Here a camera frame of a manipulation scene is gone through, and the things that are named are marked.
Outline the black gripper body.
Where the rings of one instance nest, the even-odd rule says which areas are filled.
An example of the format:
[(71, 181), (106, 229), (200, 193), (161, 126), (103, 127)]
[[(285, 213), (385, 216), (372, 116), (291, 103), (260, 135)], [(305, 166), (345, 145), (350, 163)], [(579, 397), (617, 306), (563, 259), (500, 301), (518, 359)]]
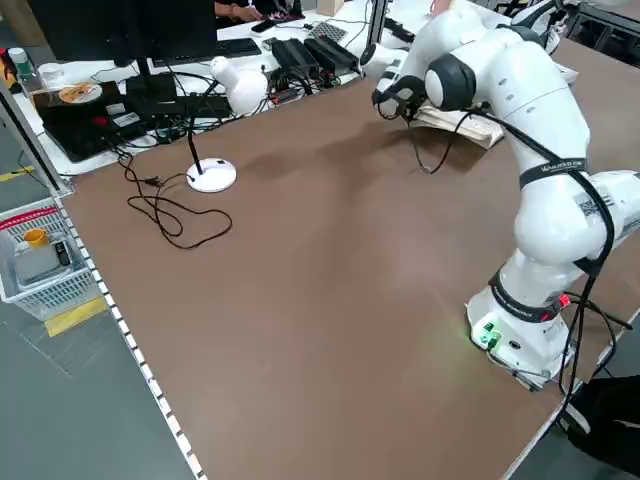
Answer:
[(422, 77), (399, 77), (382, 94), (382, 115), (386, 118), (412, 115), (425, 101), (425, 84)]

